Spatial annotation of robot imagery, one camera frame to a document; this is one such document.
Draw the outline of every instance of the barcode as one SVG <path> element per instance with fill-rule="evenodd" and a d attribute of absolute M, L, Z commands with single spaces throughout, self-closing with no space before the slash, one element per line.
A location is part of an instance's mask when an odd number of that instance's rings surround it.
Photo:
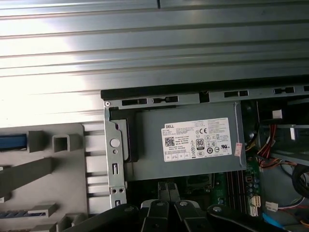
<path fill-rule="evenodd" d="M 175 146 L 175 138 L 174 137 L 165 138 L 165 146 Z"/>

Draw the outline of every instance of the red wire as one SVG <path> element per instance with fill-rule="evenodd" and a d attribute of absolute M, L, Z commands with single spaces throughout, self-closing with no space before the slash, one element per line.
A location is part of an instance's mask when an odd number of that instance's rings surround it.
<path fill-rule="evenodd" d="M 275 132 L 276 132 L 276 125 L 270 125 L 270 140 L 267 144 L 267 146 L 264 148 L 263 152 L 261 153 L 261 156 L 262 157 L 265 157 L 265 158 L 269 158 L 269 152 L 270 152 L 270 149 L 271 149 L 271 145 L 272 145 L 272 141 L 274 140 L 274 137 L 275 137 Z"/>

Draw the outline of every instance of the metal chassis frame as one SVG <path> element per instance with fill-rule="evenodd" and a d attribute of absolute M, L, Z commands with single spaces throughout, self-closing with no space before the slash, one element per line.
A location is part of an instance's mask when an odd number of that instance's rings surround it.
<path fill-rule="evenodd" d="M 292 87 L 294 89 L 291 93 L 284 92 L 285 88 Z M 246 89 L 233 89 L 230 91 L 209 91 L 209 103 L 212 102 L 229 102 L 229 101 L 241 101 L 241 100 L 254 100 L 263 98 L 275 98 L 275 97 L 291 97 L 291 96 L 302 96 L 309 95 L 309 91 L 306 91 L 307 85 L 288 85 L 288 86 L 277 86 L 277 87 L 265 87 L 265 88 L 246 88 Z M 282 93 L 278 94 L 275 90 L 281 89 Z M 239 93 L 241 91 L 246 91 L 247 96 L 241 96 Z M 238 92 L 237 96 L 226 97 L 226 93 Z M 153 103 L 152 97 L 165 98 L 168 96 L 178 96 L 178 102 L 172 103 Z M 123 134 L 120 130 L 116 129 L 116 122 L 110 121 L 110 108 L 117 107 L 118 109 L 134 109 L 134 108 L 148 108 L 148 107 L 160 107 L 169 105 L 187 105 L 187 104 L 198 104 L 200 103 L 198 93 L 182 93 L 182 94 L 169 94 L 169 95 L 155 95 L 139 98 L 129 98 L 129 99 L 140 99 L 146 98 L 146 104 L 138 105 L 128 105 L 123 106 L 122 100 L 111 100 L 104 101 L 104 127 L 105 127 L 105 140 L 106 140 L 106 156 L 108 163 L 108 180 L 111 193 L 111 208 L 117 206 L 118 204 L 126 203 L 126 184 L 124 177 L 124 149 L 126 149 L 127 144 L 124 144 Z M 111 140 L 117 139 L 120 141 L 119 147 L 115 149 L 111 146 Z M 113 165 L 117 164 L 118 174 L 115 174 L 115 168 Z"/>

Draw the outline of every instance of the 80 plus logo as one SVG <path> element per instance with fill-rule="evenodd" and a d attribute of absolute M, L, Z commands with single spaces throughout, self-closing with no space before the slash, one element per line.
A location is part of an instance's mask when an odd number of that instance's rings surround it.
<path fill-rule="evenodd" d="M 205 149 L 204 139 L 197 139 L 196 143 L 197 143 L 197 150 Z"/>

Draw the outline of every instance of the power supply label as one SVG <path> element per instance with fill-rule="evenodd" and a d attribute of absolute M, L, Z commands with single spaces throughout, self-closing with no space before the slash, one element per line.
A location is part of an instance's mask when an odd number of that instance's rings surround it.
<path fill-rule="evenodd" d="M 228 118 L 168 123 L 161 133 L 165 162 L 232 155 Z"/>

